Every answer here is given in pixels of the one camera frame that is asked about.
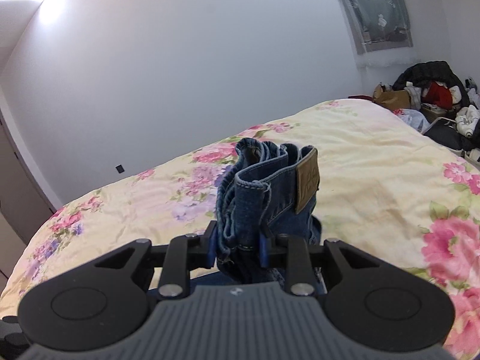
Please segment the floral yellow bed quilt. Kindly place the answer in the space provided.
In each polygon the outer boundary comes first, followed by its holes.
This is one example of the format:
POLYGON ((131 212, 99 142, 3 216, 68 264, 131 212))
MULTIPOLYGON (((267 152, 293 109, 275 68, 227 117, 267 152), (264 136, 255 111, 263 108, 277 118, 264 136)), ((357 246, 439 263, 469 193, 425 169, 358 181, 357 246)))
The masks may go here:
MULTIPOLYGON (((277 144, 315 146, 314 214, 337 237, 444 289, 456 309, 446 348, 479 355, 479 172, 371 102, 323 102, 243 132, 277 144)), ((201 233, 216 189, 235 163, 239 135, 95 189, 38 229, 1 294, 16 313, 33 286, 137 238, 165 244, 201 233)))

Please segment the black wall socket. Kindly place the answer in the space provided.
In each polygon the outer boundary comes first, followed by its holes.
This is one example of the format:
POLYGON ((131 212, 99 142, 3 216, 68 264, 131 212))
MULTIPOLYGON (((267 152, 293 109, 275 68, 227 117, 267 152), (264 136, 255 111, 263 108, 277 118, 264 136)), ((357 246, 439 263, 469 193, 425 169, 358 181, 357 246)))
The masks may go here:
POLYGON ((123 167, 121 164, 120 164, 120 165, 117 165, 117 166, 115 167, 115 169, 117 170, 117 172, 118 172, 119 174, 121 174, 121 173, 123 173, 123 172, 125 171, 125 170, 124 170, 124 167, 123 167))

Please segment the brown paper bag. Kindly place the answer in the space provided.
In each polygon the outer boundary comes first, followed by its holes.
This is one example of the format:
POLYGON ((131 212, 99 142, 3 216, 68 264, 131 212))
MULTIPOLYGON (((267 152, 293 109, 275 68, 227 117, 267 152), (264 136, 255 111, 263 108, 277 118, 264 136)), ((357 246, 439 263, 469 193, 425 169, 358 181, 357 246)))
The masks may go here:
POLYGON ((377 85, 373 91, 373 102, 389 111, 409 109, 410 94, 406 90, 394 91, 385 85, 377 85))

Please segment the beige wardrobe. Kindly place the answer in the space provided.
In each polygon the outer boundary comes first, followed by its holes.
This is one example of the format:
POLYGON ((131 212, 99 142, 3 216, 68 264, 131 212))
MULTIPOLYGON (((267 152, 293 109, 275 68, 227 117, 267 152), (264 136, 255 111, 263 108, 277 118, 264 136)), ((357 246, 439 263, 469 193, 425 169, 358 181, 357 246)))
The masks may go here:
POLYGON ((53 214, 1 122, 1 280, 11 277, 22 252, 53 214))

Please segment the blue denim jeans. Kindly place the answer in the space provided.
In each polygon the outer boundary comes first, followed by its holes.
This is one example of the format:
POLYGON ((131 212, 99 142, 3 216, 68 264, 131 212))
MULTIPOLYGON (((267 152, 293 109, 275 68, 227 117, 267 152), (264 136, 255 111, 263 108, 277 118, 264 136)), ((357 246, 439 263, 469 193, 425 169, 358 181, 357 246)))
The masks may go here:
POLYGON ((286 272, 263 266, 263 248, 281 234, 319 244, 321 225, 313 216, 320 186, 317 149, 243 138, 235 150, 238 159, 224 173, 216 194, 218 271, 193 284, 276 281, 284 287, 286 272))

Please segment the grey patterned curtain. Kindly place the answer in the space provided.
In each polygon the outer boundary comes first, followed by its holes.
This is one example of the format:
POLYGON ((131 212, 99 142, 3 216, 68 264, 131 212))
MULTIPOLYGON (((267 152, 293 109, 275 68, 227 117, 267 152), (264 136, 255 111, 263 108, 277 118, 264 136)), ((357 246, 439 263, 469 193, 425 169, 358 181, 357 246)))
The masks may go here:
POLYGON ((411 47, 410 18, 404 0, 339 0, 356 52, 411 47))

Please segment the pile of clothes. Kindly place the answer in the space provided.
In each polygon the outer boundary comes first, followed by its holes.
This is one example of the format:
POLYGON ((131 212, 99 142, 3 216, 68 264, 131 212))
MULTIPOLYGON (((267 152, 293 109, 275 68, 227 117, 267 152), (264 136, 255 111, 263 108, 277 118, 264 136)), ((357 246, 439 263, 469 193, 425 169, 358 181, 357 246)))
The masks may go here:
POLYGON ((392 89, 408 92, 410 108, 426 119, 424 135, 479 165, 479 87, 473 80, 461 82, 447 62, 430 61, 407 68, 392 89))

